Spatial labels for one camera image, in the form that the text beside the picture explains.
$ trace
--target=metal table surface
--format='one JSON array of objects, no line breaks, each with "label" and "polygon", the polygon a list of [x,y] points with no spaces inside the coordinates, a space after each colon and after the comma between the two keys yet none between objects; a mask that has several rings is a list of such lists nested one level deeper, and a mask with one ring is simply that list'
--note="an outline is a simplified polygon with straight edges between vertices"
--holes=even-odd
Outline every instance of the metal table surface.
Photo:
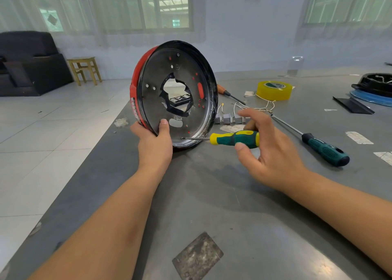
[{"label": "metal table surface", "polygon": [[[220,84],[242,97],[245,91],[256,90],[258,81]],[[297,145],[306,166],[392,200],[392,166],[373,154],[392,151],[392,108],[365,103],[375,114],[351,114],[332,100],[332,96],[346,97],[358,77],[284,81],[296,88],[290,100],[276,102],[274,114],[338,146],[351,158],[343,168],[331,167],[303,146],[296,134],[275,123]],[[246,100],[249,106],[265,106],[256,97]],[[226,113],[233,112],[232,99],[220,96],[219,101],[225,103]],[[118,115],[124,117],[129,124],[135,121],[130,104]],[[138,140],[128,127],[109,127],[42,217],[41,230],[27,238],[11,259],[8,280],[26,279],[136,171]],[[356,131],[374,144],[357,144],[345,131]],[[215,125],[212,132],[222,131]],[[174,154],[153,199],[133,279],[180,279],[172,259],[204,231],[224,253],[205,280],[389,279],[316,215],[256,183],[233,147],[201,143]]]}]

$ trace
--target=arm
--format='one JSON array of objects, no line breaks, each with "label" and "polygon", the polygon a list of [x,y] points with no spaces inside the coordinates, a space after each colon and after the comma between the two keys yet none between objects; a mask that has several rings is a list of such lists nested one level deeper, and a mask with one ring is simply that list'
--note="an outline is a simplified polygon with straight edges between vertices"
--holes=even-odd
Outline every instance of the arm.
[{"label": "arm", "polygon": [[29,280],[131,279],[151,201],[173,153],[166,120],[158,137],[138,123],[131,130],[140,138],[137,172]]},{"label": "arm", "polygon": [[318,215],[392,276],[392,203],[307,170],[270,116],[254,109],[238,114],[252,118],[245,129],[260,133],[259,159],[244,144],[236,144],[250,174]]}]

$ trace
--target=wooden stool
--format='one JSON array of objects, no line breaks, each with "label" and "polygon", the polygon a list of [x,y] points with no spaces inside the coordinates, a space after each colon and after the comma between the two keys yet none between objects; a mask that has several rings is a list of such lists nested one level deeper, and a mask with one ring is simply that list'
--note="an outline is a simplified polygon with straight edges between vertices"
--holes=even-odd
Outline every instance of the wooden stool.
[{"label": "wooden stool", "polygon": [[[69,66],[71,67],[71,70],[75,76],[76,82],[80,86],[80,79],[78,77],[78,74],[81,75],[83,82],[86,82],[86,77],[84,76],[83,70],[88,69],[90,71],[92,81],[94,82],[94,85],[97,85],[97,80],[95,79],[95,75],[97,74],[99,82],[102,83],[101,75],[99,74],[98,66],[95,62],[95,57],[89,57],[89,58],[72,58],[72,59],[67,59]],[[82,66],[81,63],[87,63],[87,66]]]}]

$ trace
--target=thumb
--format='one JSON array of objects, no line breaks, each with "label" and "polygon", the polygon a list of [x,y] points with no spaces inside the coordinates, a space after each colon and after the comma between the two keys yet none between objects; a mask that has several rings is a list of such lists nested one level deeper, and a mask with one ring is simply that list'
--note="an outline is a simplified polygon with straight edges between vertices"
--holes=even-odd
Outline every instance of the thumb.
[{"label": "thumb", "polygon": [[162,119],[159,123],[158,136],[170,136],[169,122],[166,119]]},{"label": "thumb", "polygon": [[236,143],[235,148],[238,154],[238,160],[249,171],[249,173],[257,178],[260,175],[261,163],[253,156],[251,150],[243,143]]}]

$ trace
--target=orange handled screwdriver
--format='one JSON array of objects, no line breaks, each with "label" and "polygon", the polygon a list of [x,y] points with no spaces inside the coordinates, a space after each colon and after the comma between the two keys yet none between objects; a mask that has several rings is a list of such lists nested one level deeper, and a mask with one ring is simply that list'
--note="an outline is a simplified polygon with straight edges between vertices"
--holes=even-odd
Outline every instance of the orange handled screwdriver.
[{"label": "orange handled screwdriver", "polygon": [[217,85],[218,86],[218,93],[222,94],[222,95],[226,95],[226,96],[230,96],[232,98],[234,98],[235,100],[241,102],[243,105],[246,105],[245,102],[239,100],[238,98],[235,98],[233,95],[230,94],[229,91],[227,91],[225,88],[223,88],[221,85]]}]

